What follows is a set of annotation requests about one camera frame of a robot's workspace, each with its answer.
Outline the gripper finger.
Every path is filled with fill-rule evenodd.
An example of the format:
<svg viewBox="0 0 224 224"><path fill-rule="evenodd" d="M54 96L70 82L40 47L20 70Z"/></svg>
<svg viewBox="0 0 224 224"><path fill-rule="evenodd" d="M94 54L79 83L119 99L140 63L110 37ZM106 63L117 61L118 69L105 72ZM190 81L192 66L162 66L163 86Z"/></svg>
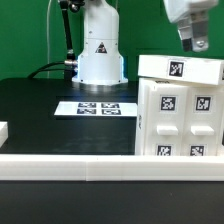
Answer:
<svg viewBox="0 0 224 224"><path fill-rule="evenodd" d="M199 11L191 14L192 50L194 52L206 51L208 42L208 12Z"/></svg>
<svg viewBox="0 0 224 224"><path fill-rule="evenodd" d="M181 40L182 48L185 52L192 50L192 29L187 18L177 23L178 34Z"/></svg>

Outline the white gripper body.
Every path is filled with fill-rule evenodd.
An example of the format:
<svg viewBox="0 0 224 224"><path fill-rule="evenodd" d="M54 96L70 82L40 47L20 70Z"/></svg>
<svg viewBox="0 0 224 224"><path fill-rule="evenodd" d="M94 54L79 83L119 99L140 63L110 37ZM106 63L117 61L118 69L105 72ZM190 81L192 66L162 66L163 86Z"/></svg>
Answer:
<svg viewBox="0 0 224 224"><path fill-rule="evenodd" d="M188 15L207 11L218 5L219 0L163 0L167 17L177 23Z"/></svg>

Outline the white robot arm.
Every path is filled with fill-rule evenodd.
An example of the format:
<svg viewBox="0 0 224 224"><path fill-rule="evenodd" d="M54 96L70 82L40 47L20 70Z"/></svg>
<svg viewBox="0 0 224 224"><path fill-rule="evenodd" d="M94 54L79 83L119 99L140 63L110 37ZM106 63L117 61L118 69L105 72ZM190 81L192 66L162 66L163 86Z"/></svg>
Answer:
<svg viewBox="0 0 224 224"><path fill-rule="evenodd" d="M219 0L162 0L176 24L184 51L208 49L208 11ZM106 0L84 0L84 49L73 83L97 87L126 84L124 59L118 50L119 14Z"/></svg>

